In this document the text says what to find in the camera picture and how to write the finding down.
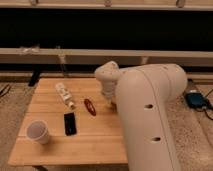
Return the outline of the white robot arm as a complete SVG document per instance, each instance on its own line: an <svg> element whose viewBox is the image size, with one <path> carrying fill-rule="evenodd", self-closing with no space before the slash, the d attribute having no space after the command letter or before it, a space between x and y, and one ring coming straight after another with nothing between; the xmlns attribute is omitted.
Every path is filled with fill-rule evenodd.
<svg viewBox="0 0 213 171"><path fill-rule="evenodd" d="M186 89L185 71L176 64L120 68L110 61L95 77L117 107L129 171L181 171L165 103Z"/></svg>

